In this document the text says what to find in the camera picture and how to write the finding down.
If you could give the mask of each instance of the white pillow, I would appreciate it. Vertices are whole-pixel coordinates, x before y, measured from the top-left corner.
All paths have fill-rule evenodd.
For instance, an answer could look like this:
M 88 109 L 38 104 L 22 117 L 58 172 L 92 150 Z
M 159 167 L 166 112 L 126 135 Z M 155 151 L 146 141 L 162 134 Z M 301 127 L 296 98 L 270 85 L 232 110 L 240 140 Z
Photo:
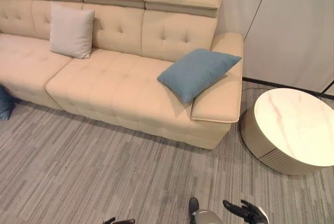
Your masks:
M 89 58 L 94 10 L 78 10 L 51 2 L 50 51 Z

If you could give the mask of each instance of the throw pillow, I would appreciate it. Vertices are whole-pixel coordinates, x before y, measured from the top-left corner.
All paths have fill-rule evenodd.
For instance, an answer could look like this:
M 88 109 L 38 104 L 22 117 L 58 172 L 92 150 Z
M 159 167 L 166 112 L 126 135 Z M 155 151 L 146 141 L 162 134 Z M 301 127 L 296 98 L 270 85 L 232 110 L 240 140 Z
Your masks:
M 222 78 L 241 58 L 226 53 L 196 49 L 175 62 L 158 77 L 183 103 Z
M 8 121 L 13 107 L 12 97 L 0 86 L 0 119 Z
M 50 51 L 89 58 L 94 10 L 78 10 L 51 2 Z

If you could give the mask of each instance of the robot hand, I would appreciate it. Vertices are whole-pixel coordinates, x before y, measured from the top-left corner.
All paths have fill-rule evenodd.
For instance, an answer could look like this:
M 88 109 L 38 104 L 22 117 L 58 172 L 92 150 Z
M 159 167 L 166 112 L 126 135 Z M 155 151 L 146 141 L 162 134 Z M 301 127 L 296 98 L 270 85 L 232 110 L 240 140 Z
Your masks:
M 115 217 L 111 218 L 110 220 L 105 221 L 103 224 L 135 224 L 135 220 L 131 219 L 131 220 L 121 220 L 121 221 L 116 221 Z
M 231 213 L 238 215 L 250 224 L 269 224 L 269 219 L 262 208 L 254 206 L 253 204 L 241 200 L 245 204 L 242 207 L 233 205 L 226 200 L 223 200 L 224 207 Z

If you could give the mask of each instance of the sofa backrest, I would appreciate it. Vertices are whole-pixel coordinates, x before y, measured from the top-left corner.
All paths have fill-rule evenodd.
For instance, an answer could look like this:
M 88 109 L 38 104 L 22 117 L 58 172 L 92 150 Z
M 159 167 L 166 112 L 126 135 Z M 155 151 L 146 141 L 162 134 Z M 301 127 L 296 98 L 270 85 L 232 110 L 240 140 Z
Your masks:
M 177 61 L 194 49 L 210 49 L 221 0 L 145 1 L 143 56 Z
M 144 0 L 84 2 L 83 9 L 95 10 L 93 47 L 141 55 Z
M 221 0 L 0 0 L 0 31 L 50 38 L 51 1 L 95 10 L 94 48 L 176 61 L 210 49 Z

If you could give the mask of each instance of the ribbed table base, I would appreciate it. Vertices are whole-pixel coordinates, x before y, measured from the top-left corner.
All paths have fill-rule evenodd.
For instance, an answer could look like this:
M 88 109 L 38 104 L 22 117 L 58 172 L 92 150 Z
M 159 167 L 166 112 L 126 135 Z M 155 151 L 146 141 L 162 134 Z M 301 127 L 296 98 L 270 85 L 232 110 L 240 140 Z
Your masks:
M 241 120 L 241 135 L 244 143 L 256 158 L 281 173 L 302 175 L 323 168 L 303 163 L 276 148 L 258 127 L 254 106 L 246 112 Z

